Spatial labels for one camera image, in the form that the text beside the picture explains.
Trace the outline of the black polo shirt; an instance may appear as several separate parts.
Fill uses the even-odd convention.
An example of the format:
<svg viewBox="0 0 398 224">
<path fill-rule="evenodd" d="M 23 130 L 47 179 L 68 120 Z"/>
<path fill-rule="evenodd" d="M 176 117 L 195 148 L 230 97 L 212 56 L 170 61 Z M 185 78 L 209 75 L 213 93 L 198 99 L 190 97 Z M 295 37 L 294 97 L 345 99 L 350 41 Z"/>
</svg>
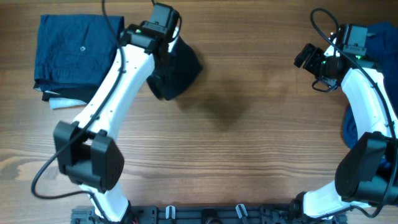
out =
<svg viewBox="0 0 398 224">
<path fill-rule="evenodd" d="M 170 101 L 181 95 L 203 69 L 194 50 L 182 38 L 178 37 L 172 43 L 167 64 L 156 68 L 146 79 L 158 100 Z"/>
</svg>

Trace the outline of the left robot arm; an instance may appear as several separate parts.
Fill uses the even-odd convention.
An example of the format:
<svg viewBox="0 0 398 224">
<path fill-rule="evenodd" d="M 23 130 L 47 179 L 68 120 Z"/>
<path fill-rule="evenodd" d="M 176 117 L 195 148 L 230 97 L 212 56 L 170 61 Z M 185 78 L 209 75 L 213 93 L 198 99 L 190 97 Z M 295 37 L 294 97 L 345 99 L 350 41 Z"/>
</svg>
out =
<svg viewBox="0 0 398 224">
<path fill-rule="evenodd" d="M 89 196 L 95 223 L 131 223 L 130 201 L 119 178 L 124 157 L 116 145 L 119 128 L 137 92 L 148 84 L 162 100 L 183 93 L 196 76 L 178 58 L 186 45 L 180 38 L 181 15 L 172 6 L 155 3 L 149 20 L 121 32 L 115 59 L 94 97 L 71 123 L 59 122 L 53 132 L 59 171 Z"/>
</svg>

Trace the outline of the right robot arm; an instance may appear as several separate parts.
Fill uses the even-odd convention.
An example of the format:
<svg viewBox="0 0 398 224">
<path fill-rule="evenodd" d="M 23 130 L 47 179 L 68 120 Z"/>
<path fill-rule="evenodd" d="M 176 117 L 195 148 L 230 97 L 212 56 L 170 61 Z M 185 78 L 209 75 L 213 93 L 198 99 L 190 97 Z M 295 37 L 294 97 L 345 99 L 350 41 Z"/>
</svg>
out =
<svg viewBox="0 0 398 224">
<path fill-rule="evenodd" d="M 368 27 L 340 25 L 326 38 L 326 50 L 307 44 L 296 56 L 295 66 L 313 74 L 326 91 L 342 89 L 357 133 L 334 181 L 294 202 L 297 217 L 330 220 L 356 209 L 374 218 L 384 206 L 397 205 L 397 116 L 381 67 L 368 54 L 372 37 Z"/>
</svg>

